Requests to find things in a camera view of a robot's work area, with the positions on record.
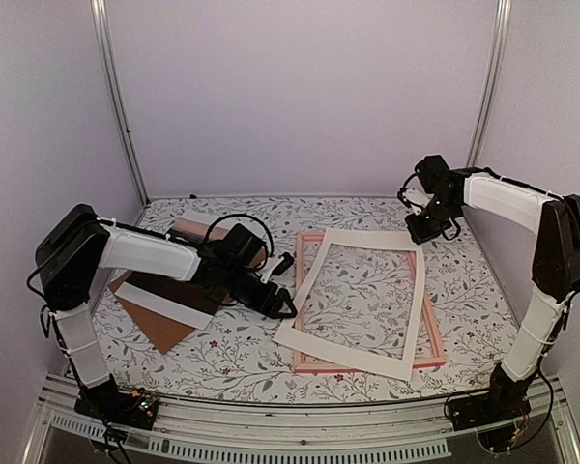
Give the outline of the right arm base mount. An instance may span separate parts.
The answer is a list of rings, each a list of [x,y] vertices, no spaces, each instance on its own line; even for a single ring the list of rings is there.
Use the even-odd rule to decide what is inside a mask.
[[[526,397],[506,404],[492,402],[488,393],[479,395],[452,394],[444,404],[444,415],[451,422],[455,431],[513,420],[526,416],[530,412],[531,404]]]

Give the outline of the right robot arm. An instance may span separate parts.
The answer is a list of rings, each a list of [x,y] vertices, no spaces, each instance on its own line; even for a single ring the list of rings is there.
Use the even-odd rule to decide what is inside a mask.
[[[495,365],[487,393],[464,395],[446,406],[457,429],[527,414],[528,388],[540,376],[542,361],[580,294],[580,196],[558,195],[490,168],[451,169],[440,155],[422,159],[411,176],[420,182],[421,193],[402,186],[397,197],[413,211],[405,222],[417,245],[438,237],[452,240],[448,231],[461,229],[458,221],[469,208],[534,234],[532,296],[511,349]]]

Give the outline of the white mat board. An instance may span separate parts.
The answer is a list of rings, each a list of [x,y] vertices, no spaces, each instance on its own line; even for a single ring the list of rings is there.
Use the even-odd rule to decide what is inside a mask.
[[[422,247],[412,241],[407,231],[361,231],[329,228],[324,233],[313,266],[296,292],[294,298],[296,309],[301,310],[303,308],[332,245],[384,251],[410,251],[415,254],[414,293],[402,357],[400,359],[388,358],[329,342],[297,330],[295,328],[295,319],[285,320],[279,325],[274,336],[274,342],[329,363],[336,363],[351,369],[388,378],[409,381],[413,371],[425,288],[425,264]]]

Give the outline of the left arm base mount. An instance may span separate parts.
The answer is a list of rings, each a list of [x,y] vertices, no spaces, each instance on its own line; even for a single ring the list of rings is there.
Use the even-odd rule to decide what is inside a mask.
[[[114,386],[82,388],[74,410],[101,422],[152,430],[159,410],[159,398],[145,389],[123,392]]]

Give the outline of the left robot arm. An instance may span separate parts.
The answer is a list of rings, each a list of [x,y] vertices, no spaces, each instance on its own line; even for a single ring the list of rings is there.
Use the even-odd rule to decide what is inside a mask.
[[[208,226],[193,241],[100,217],[87,204],[75,205],[35,251],[29,275],[41,285],[28,289],[44,302],[43,331],[55,334],[85,406],[102,420],[117,422],[153,414],[153,398],[139,388],[117,387],[102,354],[89,307],[100,270],[126,270],[192,283],[207,292],[221,290],[233,301],[271,319],[294,318],[298,310],[287,289],[271,282],[294,262],[274,258],[271,236],[258,238],[238,223],[220,239]]]

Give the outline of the photo print with white border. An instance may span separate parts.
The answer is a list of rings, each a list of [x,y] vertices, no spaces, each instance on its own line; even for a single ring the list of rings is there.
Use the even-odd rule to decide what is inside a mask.
[[[211,242],[223,239],[237,224],[263,240],[265,247],[270,245],[264,227],[246,217],[217,221],[211,215],[188,211],[172,224],[169,232],[199,244],[205,237]],[[236,302],[221,288],[212,290],[191,282],[137,272],[128,272],[114,281],[111,291],[142,329],[156,327],[155,316],[162,321],[204,329],[223,305]]]

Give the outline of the brown backing board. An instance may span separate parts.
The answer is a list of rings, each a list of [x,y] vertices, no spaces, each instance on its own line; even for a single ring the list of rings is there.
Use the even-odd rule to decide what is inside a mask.
[[[201,298],[188,298],[186,304],[156,295],[124,298],[116,294],[115,298],[161,354],[196,329],[206,329],[222,309],[222,305]]]

